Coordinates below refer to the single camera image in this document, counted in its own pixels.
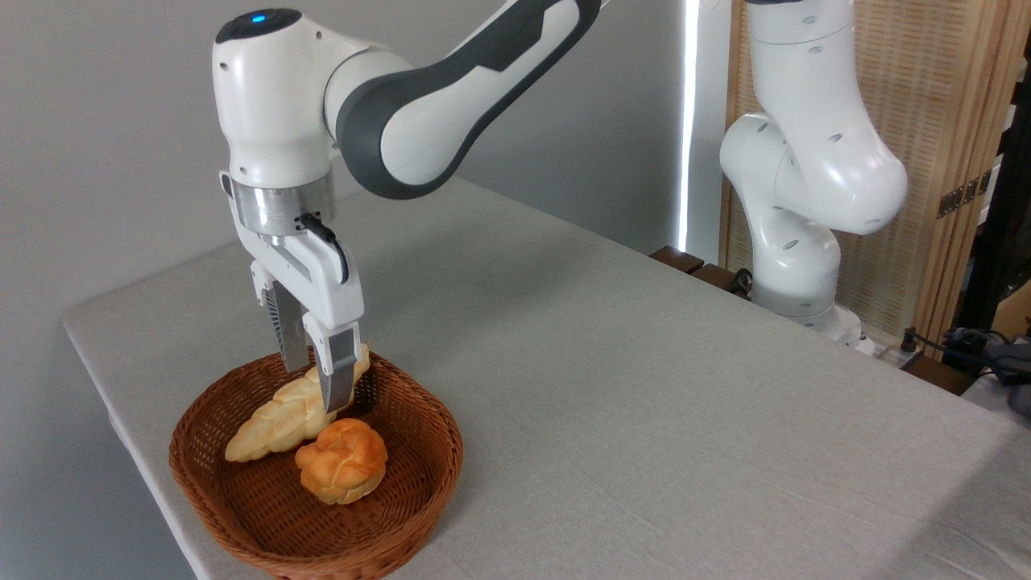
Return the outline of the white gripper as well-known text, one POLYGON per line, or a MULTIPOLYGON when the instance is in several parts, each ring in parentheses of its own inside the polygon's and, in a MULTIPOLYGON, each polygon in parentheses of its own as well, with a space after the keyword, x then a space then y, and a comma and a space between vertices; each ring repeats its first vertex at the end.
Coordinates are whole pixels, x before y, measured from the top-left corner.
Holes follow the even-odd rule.
POLYGON ((342 410, 350 405, 354 367, 361 359, 358 319, 364 300, 353 254, 329 228, 335 216, 333 176, 297 187, 251 187, 227 172, 220 181, 240 242, 255 260, 255 296, 269 313, 284 368, 307 366, 307 334, 325 412, 342 410), (309 313, 303 316, 302 307, 309 313))

